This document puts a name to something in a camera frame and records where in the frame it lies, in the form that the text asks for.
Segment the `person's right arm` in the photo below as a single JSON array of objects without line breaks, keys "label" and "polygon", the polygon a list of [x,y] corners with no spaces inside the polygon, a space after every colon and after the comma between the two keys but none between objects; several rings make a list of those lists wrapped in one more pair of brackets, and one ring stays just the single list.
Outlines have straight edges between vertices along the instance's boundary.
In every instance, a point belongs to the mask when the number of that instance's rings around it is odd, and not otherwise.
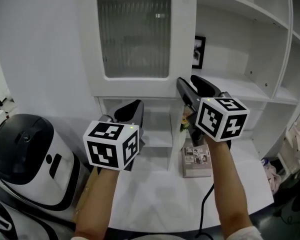
[{"label": "person's right arm", "polygon": [[214,198],[224,238],[251,227],[244,187],[226,142],[205,135],[213,169]]}]

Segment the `glass cabinet door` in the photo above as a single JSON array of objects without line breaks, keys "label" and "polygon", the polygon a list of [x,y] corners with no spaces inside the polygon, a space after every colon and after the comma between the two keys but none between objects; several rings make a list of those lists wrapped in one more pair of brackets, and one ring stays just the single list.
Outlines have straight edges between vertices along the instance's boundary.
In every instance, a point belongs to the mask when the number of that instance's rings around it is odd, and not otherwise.
[{"label": "glass cabinet door", "polygon": [[196,0],[76,0],[93,96],[177,97],[189,78]]}]

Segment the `black picture frame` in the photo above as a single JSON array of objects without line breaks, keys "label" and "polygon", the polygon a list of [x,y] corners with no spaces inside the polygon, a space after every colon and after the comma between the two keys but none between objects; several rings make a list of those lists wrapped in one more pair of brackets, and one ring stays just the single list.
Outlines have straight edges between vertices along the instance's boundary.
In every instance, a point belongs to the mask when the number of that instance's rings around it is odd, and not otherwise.
[{"label": "black picture frame", "polygon": [[206,46],[206,38],[203,36],[196,35],[193,44],[193,60],[192,60],[193,69],[199,69],[199,70],[202,69],[202,64],[204,61],[204,54],[205,54],[205,46]]}]

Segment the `person's arm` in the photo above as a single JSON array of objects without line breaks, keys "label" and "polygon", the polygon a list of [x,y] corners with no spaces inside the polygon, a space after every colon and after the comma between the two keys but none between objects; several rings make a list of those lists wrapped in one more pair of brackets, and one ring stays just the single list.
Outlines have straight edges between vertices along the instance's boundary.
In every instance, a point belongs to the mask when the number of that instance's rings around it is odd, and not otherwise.
[{"label": "person's arm", "polygon": [[222,232],[226,239],[240,229],[252,226],[244,187],[226,142],[205,135],[212,162],[214,198]]},{"label": "person's arm", "polygon": [[89,240],[104,239],[119,172],[105,168],[101,170],[77,216],[74,236]]}]

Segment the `frosted glass panel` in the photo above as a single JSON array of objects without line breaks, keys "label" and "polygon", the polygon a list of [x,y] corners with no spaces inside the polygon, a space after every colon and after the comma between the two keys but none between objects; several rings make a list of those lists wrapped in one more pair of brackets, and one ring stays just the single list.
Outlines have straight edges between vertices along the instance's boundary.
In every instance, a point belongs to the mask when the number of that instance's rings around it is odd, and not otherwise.
[{"label": "frosted glass panel", "polygon": [[171,0],[97,0],[97,8],[107,77],[168,76]]}]

